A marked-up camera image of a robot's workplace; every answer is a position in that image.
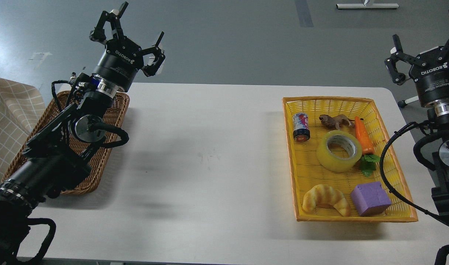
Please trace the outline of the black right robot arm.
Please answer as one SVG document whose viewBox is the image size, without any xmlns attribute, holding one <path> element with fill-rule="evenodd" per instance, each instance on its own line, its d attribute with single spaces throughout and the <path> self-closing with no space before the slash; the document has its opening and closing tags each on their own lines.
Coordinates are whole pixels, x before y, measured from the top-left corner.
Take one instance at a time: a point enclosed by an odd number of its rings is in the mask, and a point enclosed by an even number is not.
<svg viewBox="0 0 449 265">
<path fill-rule="evenodd" d="M 432 188 L 431 197 L 438 213 L 420 206 L 410 206 L 449 227 L 449 39 L 443 46 L 411 56 L 403 52 L 398 35 L 393 35 L 394 48 L 385 60 L 392 82 L 402 85 L 413 80 L 418 101 L 427 109 L 427 120 L 410 122 L 396 131 L 381 154 L 381 163 L 388 148 L 403 134 L 419 128 L 424 137 L 413 147 L 416 160 L 435 172 L 439 185 Z"/>
</svg>

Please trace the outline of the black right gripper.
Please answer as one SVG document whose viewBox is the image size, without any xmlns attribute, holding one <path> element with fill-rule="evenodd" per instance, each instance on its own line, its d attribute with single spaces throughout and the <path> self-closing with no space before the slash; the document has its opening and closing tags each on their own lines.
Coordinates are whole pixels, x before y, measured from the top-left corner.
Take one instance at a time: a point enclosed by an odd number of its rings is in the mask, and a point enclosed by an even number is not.
<svg viewBox="0 0 449 265">
<path fill-rule="evenodd" d="M 422 107 L 432 107 L 435 101 L 449 99 L 449 39 L 444 46 L 421 52 L 416 57 L 405 54 L 398 35 L 392 36 L 394 51 L 384 60 L 385 67 L 396 85 L 403 85 L 408 78 L 398 71 L 398 62 L 412 65 L 409 76 L 414 80 L 418 100 Z M 418 60 L 425 66 L 418 66 Z"/>
</svg>

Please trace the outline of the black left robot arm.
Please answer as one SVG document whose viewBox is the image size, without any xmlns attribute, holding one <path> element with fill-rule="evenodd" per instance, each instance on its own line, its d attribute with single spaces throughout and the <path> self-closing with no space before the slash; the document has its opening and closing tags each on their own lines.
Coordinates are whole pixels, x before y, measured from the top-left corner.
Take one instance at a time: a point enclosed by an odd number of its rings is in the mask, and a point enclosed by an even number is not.
<svg viewBox="0 0 449 265">
<path fill-rule="evenodd" d="M 165 54 L 160 48 L 164 32 L 147 49 L 124 35 L 120 19 L 127 7 L 124 2 L 118 10 L 102 12 L 89 36 L 105 46 L 93 73 L 52 82 L 59 114 L 26 142 L 26 162 L 0 184 L 0 265 L 39 264 L 56 224 L 49 218 L 30 218 L 32 211 L 88 178 L 90 160 L 99 149 L 129 141 L 126 131 L 103 118 L 139 71 L 146 77 L 157 73 Z"/>
</svg>

